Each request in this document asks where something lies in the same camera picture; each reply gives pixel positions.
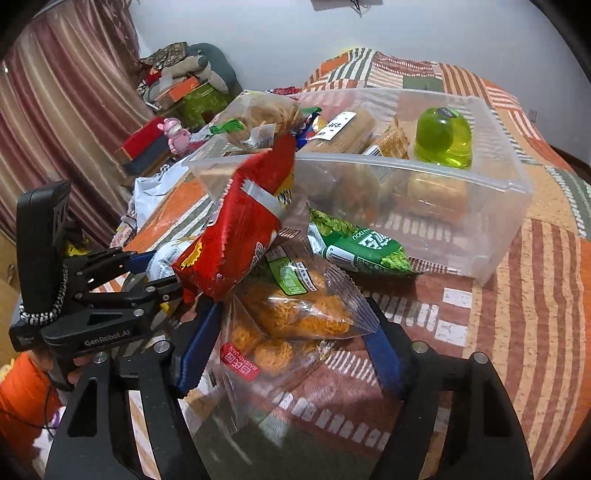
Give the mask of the left hand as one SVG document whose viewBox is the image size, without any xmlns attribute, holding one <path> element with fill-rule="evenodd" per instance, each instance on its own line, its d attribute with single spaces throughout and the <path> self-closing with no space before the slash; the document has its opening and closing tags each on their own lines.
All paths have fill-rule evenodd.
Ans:
<svg viewBox="0 0 591 480">
<path fill-rule="evenodd" d="M 71 360 L 56 357 L 46 348 L 37 348 L 28 352 L 29 359 L 42 372 L 48 374 L 54 381 L 62 374 L 61 364 L 65 365 L 67 382 L 76 385 L 82 376 L 86 365 L 93 362 L 93 355 L 85 355 Z"/>
</svg>

